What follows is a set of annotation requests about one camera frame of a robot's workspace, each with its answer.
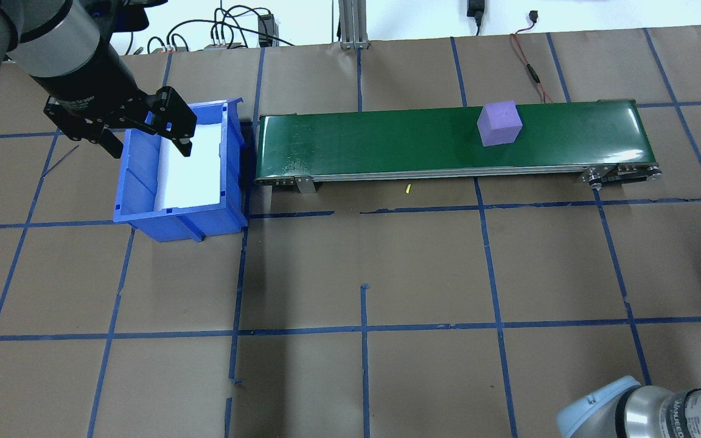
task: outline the green conveyor belt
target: green conveyor belt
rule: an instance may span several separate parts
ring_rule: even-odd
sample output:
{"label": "green conveyor belt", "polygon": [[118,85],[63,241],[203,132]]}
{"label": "green conveyor belt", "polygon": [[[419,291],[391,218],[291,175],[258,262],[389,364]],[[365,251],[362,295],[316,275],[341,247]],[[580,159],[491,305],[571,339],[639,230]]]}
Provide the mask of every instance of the green conveyor belt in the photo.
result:
{"label": "green conveyor belt", "polygon": [[517,108],[517,140],[493,147],[481,144],[481,107],[265,116],[256,181],[581,172],[656,162],[633,100]]}

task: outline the gray robot arm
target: gray robot arm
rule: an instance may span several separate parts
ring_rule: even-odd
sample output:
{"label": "gray robot arm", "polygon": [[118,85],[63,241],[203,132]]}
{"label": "gray robot arm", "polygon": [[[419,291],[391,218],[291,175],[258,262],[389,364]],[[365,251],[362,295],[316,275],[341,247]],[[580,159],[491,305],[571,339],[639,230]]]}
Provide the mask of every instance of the gray robot arm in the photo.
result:
{"label": "gray robot arm", "polygon": [[170,86],[141,91],[109,43],[124,5],[0,0],[0,64],[7,53],[50,94],[44,113],[75,141],[96,142],[119,158],[122,144],[110,130],[138,128],[170,139],[187,157],[197,117]]}

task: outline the cable connector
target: cable connector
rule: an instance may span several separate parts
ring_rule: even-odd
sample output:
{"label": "cable connector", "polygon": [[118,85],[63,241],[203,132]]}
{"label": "cable connector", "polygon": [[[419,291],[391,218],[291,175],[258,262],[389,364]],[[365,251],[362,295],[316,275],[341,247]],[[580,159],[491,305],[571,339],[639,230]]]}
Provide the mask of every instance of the cable connector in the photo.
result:
{"label": "cable connector", "polygon": [[481,25],[486,12],[486,0],[467,0],[467,16],[475,17],[475,24]]}

